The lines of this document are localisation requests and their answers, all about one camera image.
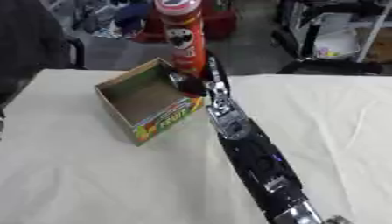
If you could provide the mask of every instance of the white fabric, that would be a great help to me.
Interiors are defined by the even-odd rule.
[[[119,73],[47,70],[5,110],[0,223],[265,223],[203,109],[142,147],[129,142],[93,89]],[[392,223],[392,79],[231,82],[323,217]]]

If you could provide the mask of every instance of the pringles can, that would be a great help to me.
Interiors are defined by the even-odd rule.
[[[155,0],[165,36],[173,46],[173,64],[181,74],[201,76],[206,63],[201,0]]]

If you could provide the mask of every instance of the dark clothing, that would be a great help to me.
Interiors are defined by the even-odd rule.
[[[0,0],[0,92],[9,79],[68,64],[60,24],[39,0]]]

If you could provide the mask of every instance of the fruit box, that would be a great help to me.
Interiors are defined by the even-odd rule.
[[[154,59],[95,86],[106,110],[139,146],[204,105],[170,82],[170,64]]]

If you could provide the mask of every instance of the box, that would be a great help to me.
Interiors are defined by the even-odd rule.
[[[135,145],[155,135],[204,105],[203,98],[183,96],[170,82],[171,66],[154,59],[95,86],[106,110]]]

